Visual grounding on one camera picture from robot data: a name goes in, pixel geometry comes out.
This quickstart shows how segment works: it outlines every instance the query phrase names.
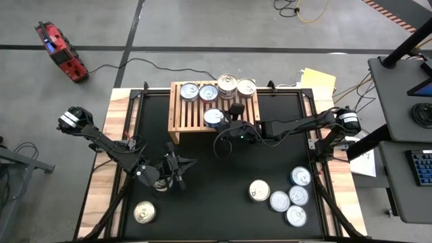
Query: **wooden crate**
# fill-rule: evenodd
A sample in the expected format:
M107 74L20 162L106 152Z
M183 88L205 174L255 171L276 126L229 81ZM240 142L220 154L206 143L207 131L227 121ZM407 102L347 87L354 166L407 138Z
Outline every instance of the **wooden crate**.
M204 104L200 99L193 102L185 102L180 98L180 88L189 82L172 82L171 94L169 96L169 117L168 132L175 144L180 143L180 133L182 132L214 132L214 128L209 128L204 123L204 112L210 108L218 108L227 111L232 103L244 104L244 113L239 117L253 124L259 121L259 108L257 93L252 98L244 99L236 95L230 100L217 97L216 102ZM195 81L198 87L204 84L217 85L217 81Z

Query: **keyboard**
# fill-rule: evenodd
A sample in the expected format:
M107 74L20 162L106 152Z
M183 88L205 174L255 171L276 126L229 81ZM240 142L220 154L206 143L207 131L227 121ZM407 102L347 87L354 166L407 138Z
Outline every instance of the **keyboard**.
M432 186L432 150L406 151L417 186Z

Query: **black floor stripe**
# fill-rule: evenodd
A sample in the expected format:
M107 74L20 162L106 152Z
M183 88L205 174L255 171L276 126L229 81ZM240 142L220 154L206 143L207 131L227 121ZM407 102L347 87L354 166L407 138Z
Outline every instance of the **black floor stripe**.
M134 42L136 28L138 27L138 23L140 21L140 14L142 10L142 6L144 5L145 0L139 0L138 5L136 6L134 20L132 20L132 25L130 26L128 40L126 41L126 46L123 52L123 56L121 57L120 65L125 64L129 59L129 54L132 48L132 44ZM115 77L114 88L120 88L122 86L124 72L126 70L126 66L119 68L117 71L117 76Z
M77 51L124 51L123 46L74 46ZM0 45L0 50L45 50L43 45Z
M271 47L132 47L132 51L156 53L347 53L390 54L393 49L330 49L330 48L271 48Z
M432 18L431 11L413 0L373 1L416 29L419 29L429 18Z

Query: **white paper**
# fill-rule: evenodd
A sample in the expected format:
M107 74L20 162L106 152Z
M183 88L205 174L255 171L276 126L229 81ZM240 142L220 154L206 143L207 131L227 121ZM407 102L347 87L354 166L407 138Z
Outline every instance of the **white paper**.
M348 141L359 141L359 138L355 137L345 137ZM377 172L375 171L375 157L373 150L367 151L358 158L350 161L350 167L352 173L358 173L365 176L377 177Z

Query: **silver can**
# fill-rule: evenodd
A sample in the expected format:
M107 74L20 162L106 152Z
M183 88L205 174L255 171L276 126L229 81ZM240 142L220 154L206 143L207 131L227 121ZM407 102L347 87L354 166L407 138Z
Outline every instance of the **silver can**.
M169 182L169 188L171 188L173 186L173 180L171 179L171 177L168 177L167 181ZM167 182L165 180L158 180L158 181L156 181L155 184L153 184L153 187L158 192L166 192L166 191L168 191Z
M209 128L217 128L222 121L223 113L219 109L211 108L204 112L204 122Z
M236 92L230 95L224 95L219 93L219 97L221 97L221 99L225 99L225 100L230 100L233 99L236 96Z
M290 207L290 198L285 192L275 191L270 196L270 207L276 212L283 213Z
M250 98L257 91L255 80L250 78L243 78L238 81L237 92L239 97Z
M302 166L295 167L290 174L291 182L299 186L307 186L311 182L311 173Z
M211 84L205 84L200 88L200 98L204 103L213 103L217 100L217 88Z
M291 206L286 211L286 220L294 227L302 227L306 224L307 215L306 212L299 206Z
M134 218L139 223L148 223L156 216L155 206L149 201L142 201L134 209Z
M180 88L180 96L187 102L196 101L198 98L199 88L194 83L186 83Z
M288 193L290 195L290 199L292 203L298 206L306 205L309 201L309 194L301 186L293 186L290 189L290 192Z
M232 74L222 74L217 79L219 94L230 97L237 92L237 78Z
M263 202L270 196L270 187L263 180L255 180L249 186L249 196L256 203Z

